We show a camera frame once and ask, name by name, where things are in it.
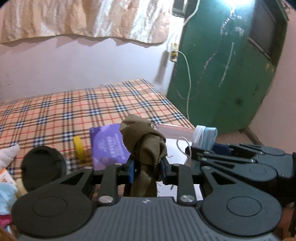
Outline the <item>white cardboard box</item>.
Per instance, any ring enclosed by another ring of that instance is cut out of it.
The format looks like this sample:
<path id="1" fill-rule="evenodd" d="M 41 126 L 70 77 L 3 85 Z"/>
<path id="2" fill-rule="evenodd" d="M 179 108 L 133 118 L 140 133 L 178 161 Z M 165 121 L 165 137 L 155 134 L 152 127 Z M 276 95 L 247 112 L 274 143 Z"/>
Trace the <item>white cardboard box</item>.
<path id="1" fill-rule="evenodd" d="M 178 141 L 179 137 L 184 137 L 188 140 L 191 145 L 193 130 L 190 128 L 185 128 L 182 126 L 176 126 L 171 124 L 158 124 L 157 130 L 166 137 L 166 148 L 167 148 L 167 160 L 170 164 L 185 164 L 190 166 L 191 169 L 198 170 L 199 162 L 192 160 L 191 162 L 187 160 L 187 156 L 183 154 L 188 144 L 185 140 L 181 139 Z M 172 185 L 164 185 L 162 182 L 157 183 L 158 197 L 174 197 L 177 200 L 177 187 Z"/>

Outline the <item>white towel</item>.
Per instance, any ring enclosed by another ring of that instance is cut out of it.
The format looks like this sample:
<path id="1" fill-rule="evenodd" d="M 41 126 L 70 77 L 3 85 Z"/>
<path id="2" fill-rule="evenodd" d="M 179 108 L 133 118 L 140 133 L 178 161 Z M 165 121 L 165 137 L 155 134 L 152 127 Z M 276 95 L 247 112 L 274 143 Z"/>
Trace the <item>white towel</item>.
<path id="1" fill-rule="evenodd" d="M 20 146 L 18 144 L 0 150 L 0 168 L 7 168 L 16 158 Z"/>

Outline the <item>light blue cloth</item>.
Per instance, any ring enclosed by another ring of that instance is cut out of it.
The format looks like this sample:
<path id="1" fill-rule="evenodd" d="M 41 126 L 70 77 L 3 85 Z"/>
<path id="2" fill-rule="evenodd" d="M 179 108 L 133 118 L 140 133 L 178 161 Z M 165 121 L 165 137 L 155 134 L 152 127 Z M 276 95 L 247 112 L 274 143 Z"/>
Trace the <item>light blue cloth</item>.
<path id="1" fill-rule="evenodd" d="M 1 182 L 0 186 L 0 215 L 11 214 L 13 204 L 16 202 L 18 190 L 15 185 Z"/>

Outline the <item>plaid bed sheet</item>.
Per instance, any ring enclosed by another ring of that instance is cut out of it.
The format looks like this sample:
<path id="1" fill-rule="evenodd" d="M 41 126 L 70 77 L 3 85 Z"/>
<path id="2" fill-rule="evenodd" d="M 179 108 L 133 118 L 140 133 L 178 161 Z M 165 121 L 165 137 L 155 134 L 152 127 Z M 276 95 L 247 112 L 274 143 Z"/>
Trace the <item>plaid bed sheet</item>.
<path id="1" fill-rule="evenodd" d="M 33 148 L 58 150 L 67 168 L 81 167 L 73 137 L 91 151 L 90 129 L 121 122 L 130 114 L 158 124 L 191 128 L 190 121 L 145 80 L 133 80 L 95 89 L 31 97 L 1 104 L 1 149 L 20 146 L 8 171 L 22 181 L 21 164 Z"/>

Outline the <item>olive green cloth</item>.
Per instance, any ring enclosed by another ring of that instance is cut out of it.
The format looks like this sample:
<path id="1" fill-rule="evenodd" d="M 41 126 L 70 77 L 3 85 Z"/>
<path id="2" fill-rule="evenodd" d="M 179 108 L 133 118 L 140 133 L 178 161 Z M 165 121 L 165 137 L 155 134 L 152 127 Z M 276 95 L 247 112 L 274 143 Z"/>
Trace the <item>olive green cloth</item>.
<path id="1" fill-rule="evenodd" d="M 131 197 L 157 197 L 158 163 L 167 156 L 166 138 L 153 121 L 130 114 L 119 128 L 137 173 L 130 188 Z"/>

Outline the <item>pink towel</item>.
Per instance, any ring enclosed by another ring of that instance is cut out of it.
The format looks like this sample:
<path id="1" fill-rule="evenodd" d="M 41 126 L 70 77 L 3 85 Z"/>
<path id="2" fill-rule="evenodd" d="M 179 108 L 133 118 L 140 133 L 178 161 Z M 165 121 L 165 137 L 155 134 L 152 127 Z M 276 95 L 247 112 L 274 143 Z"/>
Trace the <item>pink towel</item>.
<path id="1" fill-rule="evenodd" d="M 12 223 L 12 218 L 10 214 L 0 215 L 0 226 L 6 228 Z"/>

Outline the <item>white orange tissue pack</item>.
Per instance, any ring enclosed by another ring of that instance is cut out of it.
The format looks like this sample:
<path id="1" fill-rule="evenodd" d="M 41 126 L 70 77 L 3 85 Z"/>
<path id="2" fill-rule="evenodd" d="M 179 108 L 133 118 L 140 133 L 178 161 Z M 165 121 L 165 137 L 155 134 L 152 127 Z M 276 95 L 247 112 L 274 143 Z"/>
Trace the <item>white orange tissue pack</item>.
<path id="1" fill-rule="evenodd" d="M 12 176 L 9 174 L 6 168 L 3 168 L 0 171 L 0 182 L 6 182 L 6 183 L 16 185 L 15 180 L 12 178 Z"/>

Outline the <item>green wooden door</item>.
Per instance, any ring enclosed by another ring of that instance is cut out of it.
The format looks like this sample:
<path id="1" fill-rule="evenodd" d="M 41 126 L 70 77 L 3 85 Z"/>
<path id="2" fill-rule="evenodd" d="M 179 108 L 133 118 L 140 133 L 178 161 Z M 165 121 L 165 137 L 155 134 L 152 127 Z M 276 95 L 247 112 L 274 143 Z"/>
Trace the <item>green wooden door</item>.
<path id="1" fill-rule="evenodd" d="M 220 133 L 251 123 L 274 78 L 287 31 L 282 1 L 188 1 L 167 98 Z"/>

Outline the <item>blue surgical mask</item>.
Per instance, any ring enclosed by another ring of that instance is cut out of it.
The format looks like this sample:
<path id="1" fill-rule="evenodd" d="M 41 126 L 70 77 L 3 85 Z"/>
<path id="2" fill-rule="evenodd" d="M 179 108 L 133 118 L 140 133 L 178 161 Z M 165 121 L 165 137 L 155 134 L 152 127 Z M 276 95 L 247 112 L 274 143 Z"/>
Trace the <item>blue surgical mask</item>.
<path id="1" fill-rule="evenodd" d="M 217 128 L 197 125 L 192 135 L 192 143 L 190 143 L 185 137 L 179 137 L 176 140 L 176 145 L 179 151 L 187 157 L 184 164 L 189 167 L 194 166 L 193 149 L 195 148 L 195 149 L 203 149 L 206 151 L 211 151 L 213 149 L 217 136 L 218 136 Z M 179 146 L 180 140 L 186 142 L 189 150 L 188 154 L 180 148 Z"/>

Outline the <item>crumpled beige wall cloth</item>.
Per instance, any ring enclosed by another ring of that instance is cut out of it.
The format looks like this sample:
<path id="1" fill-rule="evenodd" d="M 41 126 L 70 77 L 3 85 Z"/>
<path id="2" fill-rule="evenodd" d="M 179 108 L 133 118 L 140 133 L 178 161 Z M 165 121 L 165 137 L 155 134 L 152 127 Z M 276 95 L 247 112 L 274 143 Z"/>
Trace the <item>crumpled beige wall cloth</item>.
<path id="1" fill-rule="evenodd" d="M 161 44 L 173 1 L 8 1 L 1 42 L 80 35 Z"/>

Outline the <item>purple wet wipes pack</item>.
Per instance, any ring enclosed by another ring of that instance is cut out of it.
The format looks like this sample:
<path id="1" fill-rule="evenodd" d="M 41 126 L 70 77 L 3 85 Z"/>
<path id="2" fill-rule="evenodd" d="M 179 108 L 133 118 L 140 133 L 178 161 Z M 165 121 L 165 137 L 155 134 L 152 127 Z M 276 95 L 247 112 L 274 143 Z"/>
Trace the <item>purple wet wipes pack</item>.
<path id="1" fill-rule="evenodd" d="M 104 170 L 115 163 L 125 164 L 130 152 L 123 143 L 120 124 L 92 127 L 90 129 L 91 156 L 94 170 Z"/>

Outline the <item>yellow tape roll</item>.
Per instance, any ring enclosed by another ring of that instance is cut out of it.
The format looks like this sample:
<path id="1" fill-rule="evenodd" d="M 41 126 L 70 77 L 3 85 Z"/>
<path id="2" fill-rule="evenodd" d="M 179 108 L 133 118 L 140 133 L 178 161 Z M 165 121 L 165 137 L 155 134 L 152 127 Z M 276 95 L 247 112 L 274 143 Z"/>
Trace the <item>yellow tape roll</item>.
<path id="1" fill-rule="evenodd" d="M 80 161 L 85 161 L 86 160 L 86 154 L 85 154 L 85 150 L 84 150 L 81 138 L 79 136 L 74 136 L 73 137 L 73 143 L 74 143 L 76 157 Z"/>

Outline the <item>grey tumbler black lid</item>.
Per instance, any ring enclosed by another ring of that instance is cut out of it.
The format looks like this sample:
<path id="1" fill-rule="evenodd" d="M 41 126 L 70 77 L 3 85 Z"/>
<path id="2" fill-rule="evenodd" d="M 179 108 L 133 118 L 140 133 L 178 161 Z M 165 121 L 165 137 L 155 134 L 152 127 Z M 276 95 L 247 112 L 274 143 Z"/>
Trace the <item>grey tumbler black lid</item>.
<path id="1" fill-rule="evenodd" d="M 38 146 L 24 156 L 21 170 L 23 185 L 28 192 L 31 192 L 65 176 L 68 168 L 58 150 L 48 146 Z"/>

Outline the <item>wall power socket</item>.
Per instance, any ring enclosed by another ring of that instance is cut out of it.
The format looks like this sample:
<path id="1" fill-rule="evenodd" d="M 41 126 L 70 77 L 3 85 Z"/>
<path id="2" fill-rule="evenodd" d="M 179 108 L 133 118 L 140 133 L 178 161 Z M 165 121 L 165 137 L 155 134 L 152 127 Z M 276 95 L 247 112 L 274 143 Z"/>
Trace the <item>wall power socket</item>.
<path id="1" fill-rule="evenodd" d="M 179 46 L 177 43 L 171 44 L 170 61 L 176 63 L 178 60 Z"/>

